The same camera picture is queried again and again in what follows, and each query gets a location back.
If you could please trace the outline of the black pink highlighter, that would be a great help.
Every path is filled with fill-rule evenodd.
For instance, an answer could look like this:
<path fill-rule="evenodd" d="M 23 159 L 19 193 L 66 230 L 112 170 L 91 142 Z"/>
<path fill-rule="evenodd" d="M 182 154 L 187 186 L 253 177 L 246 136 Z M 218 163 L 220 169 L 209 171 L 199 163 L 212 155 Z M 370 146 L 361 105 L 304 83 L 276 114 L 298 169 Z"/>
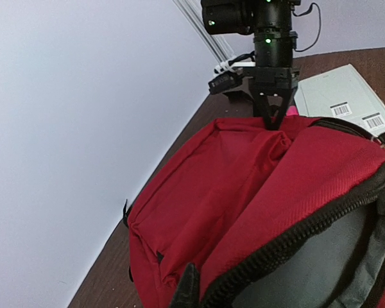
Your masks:
<path fill-rule="evenodd" d="M 298 116 L 299 113 L 298 113 L 298 109 L 296 106 L 292 105 L 288 108 L 287 112 L 286 112 L 286 115 L 287 116 Z"/>

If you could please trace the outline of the grey shrink-wrapped book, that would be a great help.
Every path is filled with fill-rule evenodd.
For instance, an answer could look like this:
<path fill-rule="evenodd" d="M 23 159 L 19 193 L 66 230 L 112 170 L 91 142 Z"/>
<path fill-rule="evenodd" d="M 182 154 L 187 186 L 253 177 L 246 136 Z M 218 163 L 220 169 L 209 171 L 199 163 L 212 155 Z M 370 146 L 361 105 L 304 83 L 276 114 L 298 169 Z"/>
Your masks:
<path fill-rule="evenodd" d="M 298 82 L 301 116 L 335 117 L 378 136 L 385 132 L 385 104 L 351 64 Z"/>

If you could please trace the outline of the right aluminium frame post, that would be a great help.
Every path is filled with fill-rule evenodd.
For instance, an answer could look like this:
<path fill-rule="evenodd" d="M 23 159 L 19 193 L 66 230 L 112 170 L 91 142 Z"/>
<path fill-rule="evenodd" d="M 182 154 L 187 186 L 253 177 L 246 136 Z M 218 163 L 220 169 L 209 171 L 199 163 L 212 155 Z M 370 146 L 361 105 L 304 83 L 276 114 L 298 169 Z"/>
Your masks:
<path fill-rule="evenodd" d="M 207 33 L 202 21 L 199 1 L 173 0 L 173 3 L 197 32 L 217 63 L 224 62 L 235 55 L 233 49 L 223 36 L 213 37 Z"/>

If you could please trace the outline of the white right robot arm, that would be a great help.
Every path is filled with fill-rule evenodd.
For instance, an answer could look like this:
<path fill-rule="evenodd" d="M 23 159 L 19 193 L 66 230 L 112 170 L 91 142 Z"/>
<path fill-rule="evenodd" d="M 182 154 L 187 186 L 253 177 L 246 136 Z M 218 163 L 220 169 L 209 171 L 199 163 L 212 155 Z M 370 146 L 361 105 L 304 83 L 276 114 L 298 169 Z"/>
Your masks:
<path fill-rule="evenodd" d="M 211 94 L 248 79 L 255 116 L 269 130 L 279 129 L 298 87 L 293 67 L 298 38 L 291 14 L 299 1 L 202 1 L 202 19 L 210 35 L 253 35 L 254 51 L 220 63 L 209 82 Z"/>

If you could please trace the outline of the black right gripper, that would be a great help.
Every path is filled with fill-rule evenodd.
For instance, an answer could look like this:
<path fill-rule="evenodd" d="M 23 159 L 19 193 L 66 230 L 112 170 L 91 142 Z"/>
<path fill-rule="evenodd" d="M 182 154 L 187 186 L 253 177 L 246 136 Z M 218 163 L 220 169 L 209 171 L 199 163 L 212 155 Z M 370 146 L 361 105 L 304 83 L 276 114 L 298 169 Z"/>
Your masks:
<path fill-rule="evenodd" d="M 245 76 L 253 99 L 253 116 L 260 117 L 268 130 L 278 130 L 298 88 L 299 68 L 253 66 L 245 69 Z M 268 97 L 282 98 L 275 119 L 277 109 Z"/>

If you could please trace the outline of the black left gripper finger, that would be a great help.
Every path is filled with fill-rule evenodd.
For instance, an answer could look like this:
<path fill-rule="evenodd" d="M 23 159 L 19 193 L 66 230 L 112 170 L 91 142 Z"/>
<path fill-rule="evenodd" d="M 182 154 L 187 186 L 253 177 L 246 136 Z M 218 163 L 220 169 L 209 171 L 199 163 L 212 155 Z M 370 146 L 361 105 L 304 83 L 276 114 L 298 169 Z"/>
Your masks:
<path fill-rule="evenodd" d="M 200 273 L 189 263 L 178 283 L 169 308 L 197 308 L 200 306 Z"/>

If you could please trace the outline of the red backpack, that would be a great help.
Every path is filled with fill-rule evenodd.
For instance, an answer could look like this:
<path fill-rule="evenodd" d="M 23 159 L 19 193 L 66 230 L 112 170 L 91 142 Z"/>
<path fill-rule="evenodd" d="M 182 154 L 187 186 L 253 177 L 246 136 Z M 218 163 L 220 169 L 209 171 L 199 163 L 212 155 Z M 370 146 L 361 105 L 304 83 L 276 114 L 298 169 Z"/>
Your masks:
<path fill-rule="evenodd" d="M 199 307 L 385 307 L 385 133 L 335 118 L 217 119 L 132 205 L 130 272 L 169 307 L 189 263 Z"/>

